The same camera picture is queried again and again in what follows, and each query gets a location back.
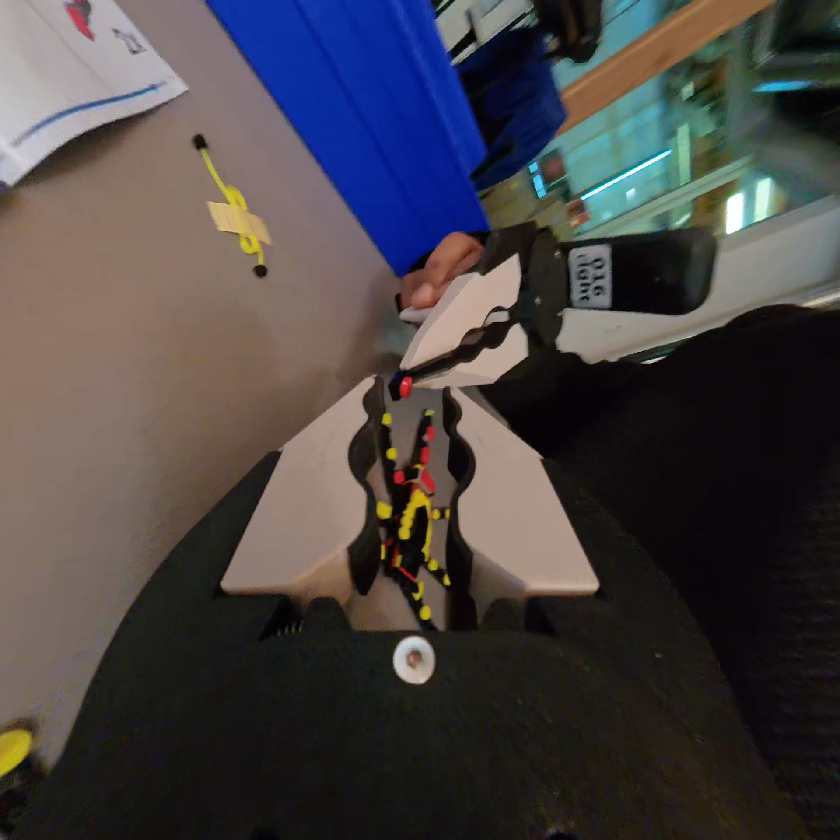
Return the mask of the pile of loose lego pieces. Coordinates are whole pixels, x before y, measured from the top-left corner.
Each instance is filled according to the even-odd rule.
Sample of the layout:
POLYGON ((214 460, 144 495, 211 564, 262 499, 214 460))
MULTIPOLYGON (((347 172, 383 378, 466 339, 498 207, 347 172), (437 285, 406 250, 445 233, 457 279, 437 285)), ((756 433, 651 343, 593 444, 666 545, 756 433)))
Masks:
POLYGON ((36 753, 37 723, 19 718, 1 729, 1 816, 2 821, 22 810, 45 778, 44 766, 36 753))

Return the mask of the lego spider model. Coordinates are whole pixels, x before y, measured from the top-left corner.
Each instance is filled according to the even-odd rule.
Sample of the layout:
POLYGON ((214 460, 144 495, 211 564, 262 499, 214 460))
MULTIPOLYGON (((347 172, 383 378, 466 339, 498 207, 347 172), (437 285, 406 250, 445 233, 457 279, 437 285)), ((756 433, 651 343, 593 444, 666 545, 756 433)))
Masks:
POLYGON ((435 411, 422 410, 413 448, 403 463, 392 441, 394 417, 385 412, 380 424, 382 470, 386 501, 376 503, 381 531, 381 570, 399 589, 421 629, 436 632, 433 611, 425 601, 422 573, 445 590, 451 579, 433 553, 434 525, 449 519, 450 510, 435 507, 436 483, 429 472, 431 446, 435 440, 435 411))

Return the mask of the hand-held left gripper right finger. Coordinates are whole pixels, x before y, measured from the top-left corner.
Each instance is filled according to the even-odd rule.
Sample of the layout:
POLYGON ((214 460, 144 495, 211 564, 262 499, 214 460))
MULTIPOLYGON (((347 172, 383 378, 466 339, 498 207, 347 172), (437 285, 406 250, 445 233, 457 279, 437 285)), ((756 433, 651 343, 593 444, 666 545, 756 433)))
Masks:
POLYGON ((600 582, 542 457, 458 389, 444 389, 443 409, 454 588, 476 607, 596 593, 600 582))

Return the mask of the person's right forearm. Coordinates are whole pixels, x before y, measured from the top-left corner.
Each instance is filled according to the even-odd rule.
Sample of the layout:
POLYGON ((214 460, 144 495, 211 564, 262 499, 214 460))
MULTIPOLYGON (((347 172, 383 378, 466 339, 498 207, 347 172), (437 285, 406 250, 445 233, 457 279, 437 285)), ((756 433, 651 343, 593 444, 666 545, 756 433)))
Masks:
POLYGON ((656 365, 633 361, 586 362, 552 347, 529 355, 480 395, 512 432, 543 456, 621 412, 650 384, 656 365))

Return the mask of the blue plastic bin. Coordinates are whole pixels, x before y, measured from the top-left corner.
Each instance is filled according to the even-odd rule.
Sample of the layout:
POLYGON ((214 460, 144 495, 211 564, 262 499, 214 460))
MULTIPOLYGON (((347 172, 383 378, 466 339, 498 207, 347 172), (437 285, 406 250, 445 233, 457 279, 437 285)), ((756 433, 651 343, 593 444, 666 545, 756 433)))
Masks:
POLYGON ((479 115, 429 2, 213 1, 227 36, 398 275, 455 231, 487 229, 479 191, 529 164, 566 117, 522 30, 476 61, 479 115))

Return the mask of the yellow tape piece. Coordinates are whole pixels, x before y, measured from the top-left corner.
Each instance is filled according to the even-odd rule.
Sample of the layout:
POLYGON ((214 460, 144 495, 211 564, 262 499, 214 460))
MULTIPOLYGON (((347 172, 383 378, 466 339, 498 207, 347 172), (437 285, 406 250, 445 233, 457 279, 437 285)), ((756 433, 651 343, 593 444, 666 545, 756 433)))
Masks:
POLYGON ((230 203, 207 202, 207 209, 219 232, 237 235, 261 245, 272 245, 272 239, 264 220, 248 209, 230 203))

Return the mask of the lego instruction booklet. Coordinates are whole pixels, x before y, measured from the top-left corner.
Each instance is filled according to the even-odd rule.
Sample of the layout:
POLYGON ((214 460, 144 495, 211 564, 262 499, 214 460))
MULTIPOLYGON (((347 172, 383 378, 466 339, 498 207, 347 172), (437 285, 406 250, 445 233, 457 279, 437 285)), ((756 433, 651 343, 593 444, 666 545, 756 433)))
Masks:
POLYGON ((113 1, 1 2, 1 183, 188 86, 113 1))

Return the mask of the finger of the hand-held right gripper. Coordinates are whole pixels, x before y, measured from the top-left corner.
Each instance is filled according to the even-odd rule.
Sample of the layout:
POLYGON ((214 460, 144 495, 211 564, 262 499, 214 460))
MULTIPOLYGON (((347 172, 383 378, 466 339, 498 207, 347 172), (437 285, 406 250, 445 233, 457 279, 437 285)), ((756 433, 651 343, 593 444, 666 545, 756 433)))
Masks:
POLYGON ((529 338, 520 324, 514 324, 502 343, 479 352, 474 360, 460 362, 449 371, 422 380, 417 387, 442 390, 445 387, 492 385, 529 356, 529 338))
POLYGON ((417 326, 402 357, 403 371, 448 359, 470 334, 509 320, 519 298, 522 268, 512 255, 486 274, 471 272, 454 279, 431 308, 407 307, 400 319, 417 326))

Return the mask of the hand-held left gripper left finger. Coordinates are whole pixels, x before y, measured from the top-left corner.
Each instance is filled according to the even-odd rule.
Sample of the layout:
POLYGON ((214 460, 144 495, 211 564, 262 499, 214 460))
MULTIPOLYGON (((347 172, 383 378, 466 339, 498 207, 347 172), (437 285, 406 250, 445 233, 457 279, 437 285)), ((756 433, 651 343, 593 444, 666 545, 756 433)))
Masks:
POLYGON ((367 595, 381 566, 377 499, 384 382, 370 376, 286 442, 221 581, 299 606, 367 595))

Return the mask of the person's right hand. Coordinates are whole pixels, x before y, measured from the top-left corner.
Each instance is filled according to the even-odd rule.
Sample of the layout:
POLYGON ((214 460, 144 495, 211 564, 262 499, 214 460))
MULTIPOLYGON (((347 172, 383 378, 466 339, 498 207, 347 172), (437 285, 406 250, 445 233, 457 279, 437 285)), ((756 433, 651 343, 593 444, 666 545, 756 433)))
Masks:
POLYGON ((487 231, 448 234, 428 254, 420 257, 401 280, 395 296, 397 312, 418 311, 435 306, 451 283, 474 270, 480 263, 487 231))

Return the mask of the wooden beam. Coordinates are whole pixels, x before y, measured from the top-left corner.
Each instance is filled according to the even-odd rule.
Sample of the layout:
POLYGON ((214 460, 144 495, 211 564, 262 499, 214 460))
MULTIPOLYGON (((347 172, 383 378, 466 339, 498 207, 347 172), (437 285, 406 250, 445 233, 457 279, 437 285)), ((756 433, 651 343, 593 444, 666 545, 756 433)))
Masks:
POLYGON ((565 87, 556 137, 738 27, 774 1, 692 1, 565 87))

